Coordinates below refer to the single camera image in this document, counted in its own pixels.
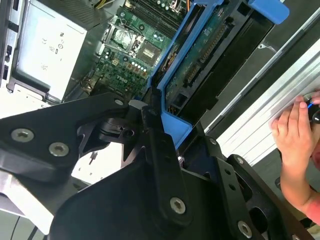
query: blue plastic bracket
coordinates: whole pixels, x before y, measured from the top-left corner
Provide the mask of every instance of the blue plastic bracket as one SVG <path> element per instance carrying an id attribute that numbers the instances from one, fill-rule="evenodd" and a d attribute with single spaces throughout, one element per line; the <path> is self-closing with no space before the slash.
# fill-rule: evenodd
<path id="1" fill-rule="evenodd" d="M 186 17 L 181 23 L 177 33 L 174 35 L 171 44 L 168 46 L 167 51 L 163 54 L 159 64 L 154 69 L 153 73 L 151 74 L 150 78 L 148 79 L 147 87 L 151 86 L 151 79 L 158 71 L 161 63 L 166 60 L 166 57 L 171 50 L 174 42 L 176 41 L 177 37 L 179 36 L 180 32 L 182 31 L 183 27 L 187 23 L 188 18 L 191 16 L 191 13 L 196 5 L 206 5 L 205 10 L 201 14 L 200 18 L 196 22 L 192 32 L 186 39 L 185 43 L 181 47 L 179 53 L 177 54 L 176 58 L 174 59 L 173 63 L 163 76 L 162 80 L 158 84 L 157 88 L 161 90 L 161 118 L 164 127 L 164 131 L 167 134 L 172 136 L 175 148 L 177 149 L 180 144 L 185 140 L 188 134 L 192 130 L 192 125 L 187 121 L 182 120 L 181 118 L 169 113 L 165 109 L 165 87 L 168 84 L 169 80 L 174 75 L 175 71 L 177 70 L 178 66 L 182 62 L 182 60 L 187 55 L 189 49 L 193 46 L 195 40 L 197 39 L 198 35 L 202 32 L 203 27 L 205 26 L 206 22 L 210 18 L 213 10 L 216 6 L 221 5 L 224 0 L 194 0 L 193 4 L 190 7 L 189 12 L 187 13 Z M 249 0 L 248 4 L 253 9 L 257 10 L 259 13 L 264 15 L 266 18 L 270 19 L 275 24 L 282 23 L 289 15 L 289 9 L 283 5 L 279 0 Z"/>
<path id="2" fill-rule="evenodd" d="M 167 134 L 170 134 L 173 139 L 173 143 L 175 148 L 177 149 L 180 144 L 185 140 L 188 134 L 192 130 L 192 125 L 187 121 L 182 120 L 181 118 L 169 113 L 165 109 L 165 87 L 171 77 L 174 75 L 176 69 L 178 68 L 179 64 L 185 58 L 186 54 L 188 53 L 189 49 L 193 46 L 195 40 L 197 39 L 198 35 L 202 32 L 203 27 L 205 26 L 207 20 L 211 16 L 213 10 L 216 6 L 221 5 L 224 0 L 195 0 L 193 4 L 190 6 L 190 11 L 184 18 L 181 26 L 179 27 L 177 33 L 172 39 L 171 44 L 168 46 L 166 53 L 162 56 L 161 60 L 159 61 L 162 63 L 165 61 L 169 51 L 171 50 L 174 42 L 176 41 L 177 37 L 179 36 L 181 30 L 183 29 L 184 25 L 187 23 L 188 18 L 191 15 L 196 4 L 206 5 L 205 10 L 201 14 L 200 18 L 196 22 L 192 32 L 186 39 L 185 43 L 181 47 L 179 53 L 177 54 L 176 58 L 174 59 L 173 63 L 171 64 L 170 68 L 167 70 L 165 75 L 163 76 L 162 80 L 158 84 L 157 88 L 161 90 L 161 119 L 163 123 L 164 131 Z M 158 71 L 158 68 L 161 64 L 158 64 L 155 70 L 153 71 L 151 77 L 148 80 L 148 87 L 151 85 L 151 80 L 154 74 Z"/>
<path id="3" fill-rule="evenodd" d="M 280 0 L 249 0 L 248 4 L 274 24 L 281 24 L 290 13 Z"/>

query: finger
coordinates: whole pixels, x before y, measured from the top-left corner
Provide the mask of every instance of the finger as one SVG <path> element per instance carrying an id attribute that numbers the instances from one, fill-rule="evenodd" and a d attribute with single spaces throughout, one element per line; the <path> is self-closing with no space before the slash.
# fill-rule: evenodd
<path id="1" fill-rule="evenodd" d="M 278 130 L 280 136 L 286 136 L 288 134 L 288 121 L 290 116 L 291 109 L 287 108 L 281 114 L 279 121 L 278 121 Z"/>
<path id="2" fill-rule="evenodd" d="M 303 102 L 304 100 L 305 100 L 304 97 L 301 96 L 301 95 L 299 95 L 299 96 L 297 96 L 297 97 L 295 98 L 295 101 L 296 101 L 296 102 Z"/>
<path id="3" fill-rule="evenodd" d="M 309 137 L 311 134 L 309 116 L 308 116 L 308 106 L 305 102 L 300 102 L 299 105 L 299 136 Z"/>
<path id="4" fill-rule="evenodd" d="M 316 96 L 312 98 L 312 103 L 313 104 L 320 104 L 320 96 Z"/>
<path id="5" fill-rule="evenodd" d="M 320 97 L 319 89 L 312 94 L 312 98 Z"/>
<path id="6" fill-rule="evenodd" d="M 279 120 L 275 119 L 271 124 L 272 136 L 274 138 L 278 137 L 278 135 L 279 135 L 278 122 L 279 122 Z"/>
<path id="7" fill-rule="evenodd" d="M 300 101 L 296 101 L 293 104 L 289 120 L 288 120 L 288 134 L 293 136 L 299 136 L 299 106 Z"/>

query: fingernail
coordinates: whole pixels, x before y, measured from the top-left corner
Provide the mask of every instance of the fingernail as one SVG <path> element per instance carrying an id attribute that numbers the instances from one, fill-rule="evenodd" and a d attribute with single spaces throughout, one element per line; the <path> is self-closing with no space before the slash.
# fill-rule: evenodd
<path id="1" fill-rule="evenodd" d="M 306 109 L 307 108 L 307 104 L 304 101 L 300 102 L 300 108 Z"/>

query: silver screw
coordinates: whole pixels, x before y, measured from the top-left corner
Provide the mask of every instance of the silver screw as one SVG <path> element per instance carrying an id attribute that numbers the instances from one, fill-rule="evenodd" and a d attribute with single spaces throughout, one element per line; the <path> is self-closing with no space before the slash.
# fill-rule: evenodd
<path id="1" fill-rule="evenodd" d="M 213 138 L 210 138 L 210 142 L 211 142 L 213 145 L 216 145 L 216 144 L 217 144 L 217 141 L 214 140 Z"/>
<path id="2" fill-rule="evenodd" d="M 54 142 L 50 144 L 49 152 L 55 157 L 64 157 L 69 153 L 69 147 L 63 142 Z"/>
<path id="3" fill-rule="evenodd" d="M 20 143 L 30 142 L 34 137 L 34 133 L 26 128 L 17 128 L 11 132 L 11 138 Z"/>
<path id="4" fill-rule="evenodd" d="M 177 214 L 184 214 L 186 212 L 186 205 L 184 201 L 182 201 L 178 197 L 172 197 L 170 199 L 170 206 L 172 210 Z"/>
<path id="5" fill-rule="evenodd" d="M 252 231 L 244 221 L 238 221 L 238 228 L 247 239 L 252 238 Z"/>
<path id="6" fill-rule="evenodd" d="M 114 100 L 114 102 L 115 102 L 116 104 L 120 105 L 120 106 L 122 106 L 122 105 L 124 104 L 124 102 L 121 101 L 121 100 L 119 100 L 119 99 Z"/>
<path id="7" fill-rule="evenodd" d="M 293 234 L 293 235 L 292 235 L 292 240 L 300 240 L 300 238 L 298 238 L 297 235 Z"/>
<path id="8" fill-rule="evenodd" d="M 240 164 L 244 164 L 245 163 L 244 160 L 241 157 L 237 157 L 236 159 L 238 160 L 238 162 Z"/>

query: green circuit board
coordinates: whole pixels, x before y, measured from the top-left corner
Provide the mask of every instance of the green circuit board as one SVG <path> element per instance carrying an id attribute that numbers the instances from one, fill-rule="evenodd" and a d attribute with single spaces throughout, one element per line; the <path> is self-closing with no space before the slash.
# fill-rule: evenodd
<path id="1" fill-rule="evenodd" d="M 196 74 L 201 70 L 202 63 L 206 61 L 222 35 L 228 30 L 229 26 L 227 24 L 222 24 L 218 28 L 226 11 L 225 8 L 227 6 L 215 9 L 195 44 L 165 87 L 166 107 L 169 112 L 173 111 L 172 113 L 174 114 L 174 109 L 170 108 L 168 102 L 171 102 L 176 90 L 180 89 L 183 85 L 191 83 Z"/>
<path id="2" fill-rule="evenodd" d="M 117 25 L 121 24 L 121 22 L 124 23 L 133 30 L 136 30 L 138 33 L 141 33 L 150 43 L 157 46 L 161 50 L 165 50 L 171 43 L 170 38 L 164 36 L 146 22 L 127 11 L 125 8 L 119 7 L 117 10 L 117 16 L 120 18 L 116 21 Z"/>
<path id="3" fill-rule="evenodd" d="M 150 74 L 165 53 L 171 39 L 120 7 L 112 24 L 119 26 L 103 50 L 93 78 L 127 100 L 140 99 L 147 90 Z M 143 36 L 144 41 L 134 56 L 125 50 L 132 35 Z"/>

